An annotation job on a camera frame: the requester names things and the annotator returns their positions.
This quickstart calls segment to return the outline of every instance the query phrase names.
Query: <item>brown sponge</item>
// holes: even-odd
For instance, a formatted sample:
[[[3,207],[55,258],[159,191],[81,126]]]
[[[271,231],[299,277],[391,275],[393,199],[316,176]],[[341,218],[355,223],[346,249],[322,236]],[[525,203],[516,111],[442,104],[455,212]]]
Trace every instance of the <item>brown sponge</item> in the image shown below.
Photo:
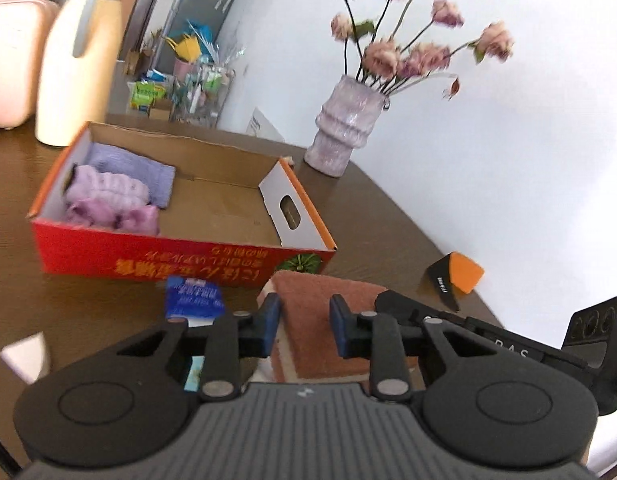
[[[386,288],[330,276],[281,270],[265,285],[258,300],[269,292],[280,295],[284,307],[271,355],[278,382],[351,382],[368,378],[365,359],[342,359],[337,355],[329,324],[329,300],[341,294],[352,312],[375,310],[375,299]],[[417,359],[409,359],[410,366]]]

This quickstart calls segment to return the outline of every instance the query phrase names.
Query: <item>gray ribbed panel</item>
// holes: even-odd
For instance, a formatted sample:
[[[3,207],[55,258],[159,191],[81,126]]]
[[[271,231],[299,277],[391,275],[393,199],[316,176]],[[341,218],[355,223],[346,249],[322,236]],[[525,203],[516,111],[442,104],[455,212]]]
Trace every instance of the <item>gray ribbed panel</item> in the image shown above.
[[[312,394],[300,396],[309,388]],[[576,464],[501,472],[437,447],[404,406],[357,384],[252,384],[202,406],[174,442],[134,465],[96,472],[33,463],[21,480],[592,480]]]

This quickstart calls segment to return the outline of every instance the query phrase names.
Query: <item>blue packet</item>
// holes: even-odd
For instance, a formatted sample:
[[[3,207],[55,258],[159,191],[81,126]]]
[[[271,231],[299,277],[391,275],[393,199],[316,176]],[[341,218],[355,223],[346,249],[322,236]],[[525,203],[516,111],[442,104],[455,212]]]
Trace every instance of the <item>blue packet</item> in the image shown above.
[[[189,326],[210,325],[224,314],[220,288],[204,280],[169,276],[166,279],[166,318],[186,317]],[[184,389],[196,392],[204,356],[194,356]]]

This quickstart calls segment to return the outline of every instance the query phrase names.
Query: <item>box handle hole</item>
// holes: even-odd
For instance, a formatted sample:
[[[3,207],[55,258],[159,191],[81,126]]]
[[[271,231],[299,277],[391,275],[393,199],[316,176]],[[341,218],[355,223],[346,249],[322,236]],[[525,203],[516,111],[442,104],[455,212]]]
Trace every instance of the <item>box handle hole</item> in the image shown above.
[[[298,208],[295,207],[293,200],[290,196],[285,195],[280,200],[280,209],[282,210],[282,214],[290,227],[291,230],[295,230],[300,225],[300,212]]]

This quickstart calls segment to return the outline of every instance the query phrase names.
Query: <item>red box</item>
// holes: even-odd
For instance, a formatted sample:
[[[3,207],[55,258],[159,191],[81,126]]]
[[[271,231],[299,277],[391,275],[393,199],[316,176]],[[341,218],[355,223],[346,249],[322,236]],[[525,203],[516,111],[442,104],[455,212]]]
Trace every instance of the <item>red box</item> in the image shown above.
[[[159,237],[67,224],[64,192],[91,142],[176,167]],[[319,273],[336,246],[288,163],[231,146],[90,123],[29,211],[45,272],[134,280],[170,274],[261,288],[277,269]]]

